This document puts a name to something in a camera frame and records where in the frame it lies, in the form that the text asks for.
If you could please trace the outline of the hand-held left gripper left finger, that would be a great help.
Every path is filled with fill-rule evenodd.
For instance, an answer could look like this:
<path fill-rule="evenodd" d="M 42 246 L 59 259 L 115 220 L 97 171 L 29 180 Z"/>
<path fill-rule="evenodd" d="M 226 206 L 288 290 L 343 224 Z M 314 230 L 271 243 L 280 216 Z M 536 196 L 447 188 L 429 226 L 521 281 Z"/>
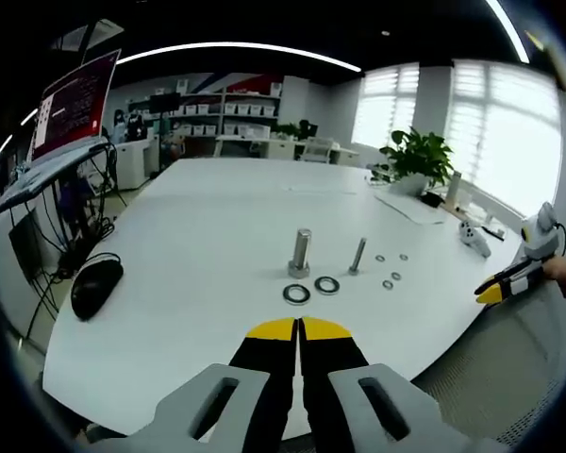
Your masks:
<path fill-rule="evenodd" d="M 154 419 L 92 452 L 276 452 L 292 403 L 296 321 L 253 327 L 227 364 L 208 366 L 158 402 Z"/>

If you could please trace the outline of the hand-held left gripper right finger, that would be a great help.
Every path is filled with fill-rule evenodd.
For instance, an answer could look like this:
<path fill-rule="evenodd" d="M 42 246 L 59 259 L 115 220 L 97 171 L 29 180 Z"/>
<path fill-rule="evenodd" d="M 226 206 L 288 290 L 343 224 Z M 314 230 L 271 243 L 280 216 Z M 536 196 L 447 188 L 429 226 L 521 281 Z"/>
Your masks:
<path fill-rule="evenodd" d="M 319 452 L 506 452 L 447 425 L 438 402 L 390 367 L 370 364 L 346 328 L 303 317 L 303 402 Z"/>

